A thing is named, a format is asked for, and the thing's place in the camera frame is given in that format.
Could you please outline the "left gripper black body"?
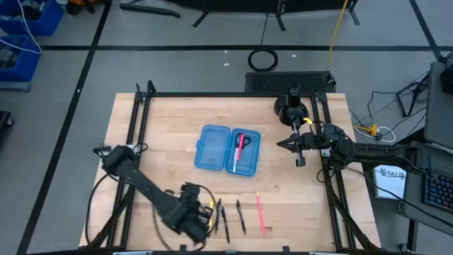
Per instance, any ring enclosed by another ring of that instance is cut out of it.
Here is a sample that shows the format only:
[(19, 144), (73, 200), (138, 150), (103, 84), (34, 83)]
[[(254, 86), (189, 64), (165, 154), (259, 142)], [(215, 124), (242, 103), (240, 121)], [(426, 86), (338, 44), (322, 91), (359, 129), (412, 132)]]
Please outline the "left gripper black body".
[(210, 228), (199, 221), (200, 217), (211, 217), (201, 215), (204, 205), (199, 201), (201, 185), (186, 182), (181, 186), (179, 201), (186, 209), (183, 220), (183, 232), (193, 240), (195, 244), (205, 243), (210, 235)]

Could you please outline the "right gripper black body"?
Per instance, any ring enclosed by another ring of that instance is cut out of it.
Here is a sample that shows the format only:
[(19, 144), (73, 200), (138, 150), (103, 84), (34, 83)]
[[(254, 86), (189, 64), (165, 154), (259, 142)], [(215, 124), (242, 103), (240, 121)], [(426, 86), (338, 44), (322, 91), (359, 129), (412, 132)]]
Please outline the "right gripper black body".
[(294, 142), (293, 148), (297, 154), (296, 166), (302, 167), (306, 165), (305, 158), (303, 157), (302, 151), (307, 149), (316, 149), (319, 146), (319, 139), (313, 132), (300, 133), (300, 122), (294, 121), (292, 123), (292, 129), (294, 131)]

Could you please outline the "black gel pen rubber grip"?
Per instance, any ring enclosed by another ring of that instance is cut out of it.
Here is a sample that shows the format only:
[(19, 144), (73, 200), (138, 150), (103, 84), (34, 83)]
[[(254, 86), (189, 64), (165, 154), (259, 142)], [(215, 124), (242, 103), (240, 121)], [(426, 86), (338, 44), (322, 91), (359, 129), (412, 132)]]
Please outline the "black gel pen rubber grip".
[(244, 222), (243, 213), (241, 210), (241, 204), (240, 204), (239, 200), (236, 200), (236, 209), (239, 214), (239, 218), (240, 218), (240, 222), (241, 222), (241, 229), (242, 229), (243, 233), (246, 234), (246, 225)]
[(214, 222), (214, 233), (215, 234), (218, 232), (218, 228), (219, 228), (221, 207), (222, 207), (222, 199), (220, 198), (216, 204), (216, 217), (215, 217), (215, 222)]

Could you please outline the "matte black printed pen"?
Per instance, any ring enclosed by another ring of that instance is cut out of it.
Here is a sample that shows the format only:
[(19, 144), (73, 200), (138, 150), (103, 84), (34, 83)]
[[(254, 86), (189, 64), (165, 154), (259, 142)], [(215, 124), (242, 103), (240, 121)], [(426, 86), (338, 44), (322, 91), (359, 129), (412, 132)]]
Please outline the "matte black printed pen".
[(230, 243), (229, 228), (228, 228), (227, 216), (226, 216), (225, 209), (223, 206), (221, 207), (221, 214), (222, 214), (224, 229), (225, 229), (225, 233), (226, 233), (226, 240), (227, 240), (227, 243), (229, 244)]

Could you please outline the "thin pink yellow-tipped pen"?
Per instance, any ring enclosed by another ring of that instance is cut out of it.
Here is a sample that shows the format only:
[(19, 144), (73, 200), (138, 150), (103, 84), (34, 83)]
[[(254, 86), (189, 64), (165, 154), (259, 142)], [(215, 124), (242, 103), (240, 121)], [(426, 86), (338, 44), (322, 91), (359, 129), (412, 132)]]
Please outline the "thin pink yellow-tipped pen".
[(260, 200), (260, 193), (259, 191), (256, 191), (256, 202), (258, 206), (258, 215), (259, 215), (259, 220), (260, 220), (260, 228), (261, 228), (261, 233), (263, 236), (265, 236), (265, 222), (264, 222), (264, 217), (263, 217), (263, 208)]

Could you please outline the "black handled scissors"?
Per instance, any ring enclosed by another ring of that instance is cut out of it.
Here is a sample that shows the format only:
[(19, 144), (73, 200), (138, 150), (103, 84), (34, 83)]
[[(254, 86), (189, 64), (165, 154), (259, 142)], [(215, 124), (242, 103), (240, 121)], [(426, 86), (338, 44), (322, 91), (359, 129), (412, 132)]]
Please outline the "black handled scissors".
[[(233, 172), (235, 173), (236, 172), (236, 166), (237, 166), (237, 163), (239, 160), (236, 159), (236, 153), (237, 153), (237, 144), (239, 142), (239, 136), (238, 134), (236, 135), (236, 139), (235, 139), (235, 150), (234, 150), (234, 160), (233, 160)], [(247, 147), (249, 144), (251, 143), (251, 139), (250, 137), (247, 137), (244, 135), (244, 141), (243, 141), (243, 147), (242, 147), (242, 150)]]

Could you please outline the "blue translucent supply box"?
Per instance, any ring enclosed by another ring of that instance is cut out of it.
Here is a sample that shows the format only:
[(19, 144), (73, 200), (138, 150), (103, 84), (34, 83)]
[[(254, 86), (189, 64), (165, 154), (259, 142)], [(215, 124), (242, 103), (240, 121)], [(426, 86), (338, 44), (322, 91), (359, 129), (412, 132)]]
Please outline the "blue translucent supply box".
[[(238, 133), (250, 137), (251, 143), (241, 152), (236, 172), (233, 172), (235, 139)], [(252, 177), (258, 168), (261, 135), (258, 131), (243, 128), (231, 130), (223, 125), (205, 125), (196, 144), (194, 165), (197, 168), (221, 171)]]

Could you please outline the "black desk lamp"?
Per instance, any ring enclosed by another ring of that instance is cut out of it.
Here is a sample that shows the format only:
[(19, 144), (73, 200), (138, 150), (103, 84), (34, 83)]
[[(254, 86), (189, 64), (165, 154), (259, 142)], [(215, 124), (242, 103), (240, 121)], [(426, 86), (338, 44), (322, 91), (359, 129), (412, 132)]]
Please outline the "black desk lamp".
[(283, 125), (300, 128), (307, 123), (309, 112), (302, 103), (301, 91), (297, 87), (290, 88), (287, 93), (280, 96), (275, 104), (274, 111)]

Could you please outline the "yellow plug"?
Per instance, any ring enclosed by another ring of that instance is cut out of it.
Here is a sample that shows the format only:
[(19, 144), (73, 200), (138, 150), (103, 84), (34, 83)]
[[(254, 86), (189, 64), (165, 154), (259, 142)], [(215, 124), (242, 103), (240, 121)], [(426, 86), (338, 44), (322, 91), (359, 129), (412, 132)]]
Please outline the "yellow plug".
[(378, 135), (378, 127), (377, 124), (372, 124), (369, 126), (364, 126), (364, 125), (354, 125), (353, 126), (356, 131), (358, 131), (360, 134), (368, 137), (376, 137)]

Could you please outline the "black perforated computer case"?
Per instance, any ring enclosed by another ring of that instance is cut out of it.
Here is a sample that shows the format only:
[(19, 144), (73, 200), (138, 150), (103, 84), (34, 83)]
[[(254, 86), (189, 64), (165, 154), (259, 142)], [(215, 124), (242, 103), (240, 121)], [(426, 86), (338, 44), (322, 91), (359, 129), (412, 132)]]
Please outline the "black perforated computer case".
[(302, 93), (336, 92), (336, 81), (328, 71), (321, 72), (248, 72), (245, 92), (286, 93), (297, 87)]

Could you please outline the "black keyboard coloured keys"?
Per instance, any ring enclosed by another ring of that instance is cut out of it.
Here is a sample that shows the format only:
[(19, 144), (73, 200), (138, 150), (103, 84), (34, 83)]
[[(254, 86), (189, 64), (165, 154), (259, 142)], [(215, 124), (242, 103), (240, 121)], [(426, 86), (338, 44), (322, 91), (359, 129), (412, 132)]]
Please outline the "black keyboard coloured keys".
[(424, 174), (421, 201), (453, 214), (453, 172), (432, 170)]

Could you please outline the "black flat bar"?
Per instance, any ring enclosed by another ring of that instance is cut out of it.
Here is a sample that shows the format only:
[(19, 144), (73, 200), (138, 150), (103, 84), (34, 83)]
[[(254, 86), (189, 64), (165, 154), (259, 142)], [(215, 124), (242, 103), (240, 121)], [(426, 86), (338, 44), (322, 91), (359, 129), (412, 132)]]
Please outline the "black flat bar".
[(157, 14), (157, 15), (162, 15), (162, 16), (173, 16), (175, 18), (180, 18), (180, 14), (168, 10), (165, 8), (155, 8), (155, 7), (148, 7), (148, 6), (138, 6), (135, 4), (120, 4), (120, 8), (125, 11), (136, 11), (136, 12), (141, 12), (141, 13), (152, 13), (152, 14)]

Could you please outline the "black rounded object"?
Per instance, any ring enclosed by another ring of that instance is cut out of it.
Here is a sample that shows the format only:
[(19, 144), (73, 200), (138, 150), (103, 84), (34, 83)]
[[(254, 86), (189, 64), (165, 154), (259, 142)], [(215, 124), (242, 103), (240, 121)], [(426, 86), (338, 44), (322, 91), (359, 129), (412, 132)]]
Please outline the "black rounded object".
[(6, 134), (6, 131), (14, 125), (11, 113), (0, 110), (0, 139)]

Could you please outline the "blue plastic bin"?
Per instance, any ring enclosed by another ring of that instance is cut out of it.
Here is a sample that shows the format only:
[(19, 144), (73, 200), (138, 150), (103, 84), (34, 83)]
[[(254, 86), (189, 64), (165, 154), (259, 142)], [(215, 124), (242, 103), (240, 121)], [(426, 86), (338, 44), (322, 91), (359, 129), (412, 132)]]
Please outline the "blue plastic bin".
[(26, 35), (0, 36), (0, 81), (30, 81), (40, 59)]
[(32, 35), (49, 36), (63, 13), (55, 0), (0, 0), (0, 28), (9, 35), (25, 35), (27, 25)]

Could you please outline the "orange and black object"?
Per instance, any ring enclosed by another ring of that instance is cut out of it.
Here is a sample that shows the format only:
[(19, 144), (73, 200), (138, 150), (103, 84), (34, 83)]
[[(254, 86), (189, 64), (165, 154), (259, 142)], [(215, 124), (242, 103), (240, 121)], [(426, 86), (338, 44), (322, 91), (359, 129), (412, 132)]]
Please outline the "orange and black object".
[(110, 5), (112, 0), (67, 0), (65, 9), (67, 13), (71, 15), (76, 15), (84, 7), (89, 13), (95, 13), (94, 4), (102, 3), (105, 5)]

